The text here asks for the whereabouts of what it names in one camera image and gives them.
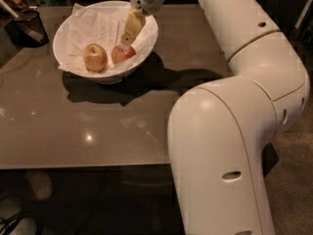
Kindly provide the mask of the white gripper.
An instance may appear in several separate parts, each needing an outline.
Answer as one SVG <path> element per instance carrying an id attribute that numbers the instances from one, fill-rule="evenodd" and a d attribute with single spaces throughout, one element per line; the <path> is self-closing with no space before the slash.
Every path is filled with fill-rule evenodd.
<path id="1" fill-rule="evenodd" d="M 130 0 L 133 9 L 128 13 L 124 30 L 118 46 L 122 51 L 128 49 L 136 40 L 146 24 L 146 17 L 155 14 L 165 0 Z"/>

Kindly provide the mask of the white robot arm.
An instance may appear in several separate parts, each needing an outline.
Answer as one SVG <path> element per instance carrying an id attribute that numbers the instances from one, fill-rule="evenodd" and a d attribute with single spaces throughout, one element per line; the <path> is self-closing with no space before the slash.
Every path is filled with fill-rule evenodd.
<path id="1" fill-rule="evenodd" d="M 198 0 L 231 76 L 171 110 L 168 153 L 186 235 L 275 235 L 262 151 L 307 104 L 310 81 L 255 0 Z"/>

